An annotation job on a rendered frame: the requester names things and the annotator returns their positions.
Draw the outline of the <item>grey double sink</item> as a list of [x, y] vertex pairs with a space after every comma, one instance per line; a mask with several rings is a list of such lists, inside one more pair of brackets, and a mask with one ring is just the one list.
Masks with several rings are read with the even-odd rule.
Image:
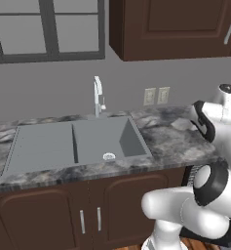
[[56, 170], [151, 154], [129, 116], [19, 126], [2, 173]]

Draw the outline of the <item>silver tap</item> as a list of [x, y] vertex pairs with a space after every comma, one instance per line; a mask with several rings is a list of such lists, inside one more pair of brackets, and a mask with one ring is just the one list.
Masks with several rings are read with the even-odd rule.
[[95, 115], [99, 117], [103, 110], [106, 110], [105, 103], [99, 103], [99, 97], [102, 96], [102, 85], [98, 76], [95, 77], [94, 81], [94, 90], [95, 90]]

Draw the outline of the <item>dark brown base cupboard door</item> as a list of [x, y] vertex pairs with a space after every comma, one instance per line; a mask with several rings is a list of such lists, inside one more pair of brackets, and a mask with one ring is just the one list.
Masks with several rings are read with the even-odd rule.
[[[154, 221], [141, 209], [141, 198], [150, 190], [180, 187], [185, 168], [131, 174], [90, 181], [94, 250], [113, 250], [142, 243]], [[101, 209], [101, 231], [96, 208]]]
[[0, 250], [93, 250], [88, 205], [86, 184], [0, 192]]

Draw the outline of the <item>beige wall socket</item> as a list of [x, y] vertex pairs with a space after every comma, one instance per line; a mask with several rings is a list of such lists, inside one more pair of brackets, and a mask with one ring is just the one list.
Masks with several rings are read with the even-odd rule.
[[148, 88], [144, 91], [144, 105], [153, 105], [155, 100], [155, 88]]
[[169, 99], [170, 87], [161, 87], [158, 93], [157, 104], [166, 104]]

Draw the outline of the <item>dark brown wall cupboard door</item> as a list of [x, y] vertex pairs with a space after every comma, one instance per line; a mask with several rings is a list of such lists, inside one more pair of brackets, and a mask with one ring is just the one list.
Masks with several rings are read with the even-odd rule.
[[109, 0], [109, 45], [124, 62], [229, 57], [231, 0]]

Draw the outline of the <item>dark framed window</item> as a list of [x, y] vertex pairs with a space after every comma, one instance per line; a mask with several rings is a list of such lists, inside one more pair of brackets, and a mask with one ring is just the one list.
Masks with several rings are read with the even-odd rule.
[[0, 0], [0, 63], [102, 60], [104, 0]]

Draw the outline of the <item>black dishwasher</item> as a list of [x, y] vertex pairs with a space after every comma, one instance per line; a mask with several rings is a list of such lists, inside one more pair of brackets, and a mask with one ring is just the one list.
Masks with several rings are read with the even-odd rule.
[[182, 186], [183, 187], [192, 187], [193, 181], [196, 173], [200, 170], [201, 165], [190, 165], [185, 167]]

